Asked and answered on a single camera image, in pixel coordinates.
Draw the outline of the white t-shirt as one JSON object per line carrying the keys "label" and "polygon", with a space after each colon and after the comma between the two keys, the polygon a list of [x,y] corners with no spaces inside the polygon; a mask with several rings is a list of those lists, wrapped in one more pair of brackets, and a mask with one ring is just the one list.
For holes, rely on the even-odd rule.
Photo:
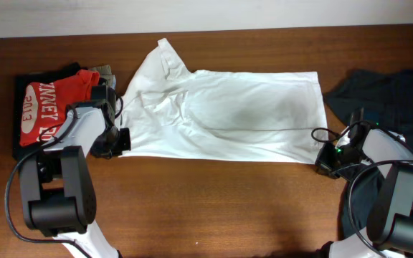
{"label": "white t-shirt", "polygon": [[315,162],[327,139],[316,72],[191,72],[167,39],[123,95],[130,156]]}

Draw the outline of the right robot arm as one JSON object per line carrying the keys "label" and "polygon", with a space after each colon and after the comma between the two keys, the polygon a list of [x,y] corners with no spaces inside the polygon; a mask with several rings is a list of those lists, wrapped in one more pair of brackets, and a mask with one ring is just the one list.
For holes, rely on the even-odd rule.
{"label": "right robot arm", "polygon": [[[325,245],[322,257],[413,257],[413,150],[401,134],[358,110],[350,124],[332,138],[311,137],[322,147],[315,160],[317,172],[344,178],[346,215],[353,234]],[[353,195],[364,180],[377,174],[383,183],[368,202],[367,220],[360,226]]]}

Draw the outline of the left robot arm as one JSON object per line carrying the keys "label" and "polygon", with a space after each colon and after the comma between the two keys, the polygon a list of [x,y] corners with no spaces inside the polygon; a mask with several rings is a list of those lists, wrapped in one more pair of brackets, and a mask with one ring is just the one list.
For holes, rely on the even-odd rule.
{"label": "left robot arm", "polygon": [[127,128],[115,125],[123,102],[113,88],[95,86],[88,101],[67,106],[51,140],[14,167],[24,223],[40,231],[43,244],[63,244],[74,257],[120,257],[95,220],[97,200],[87,155],[111,159],[131,148]]}

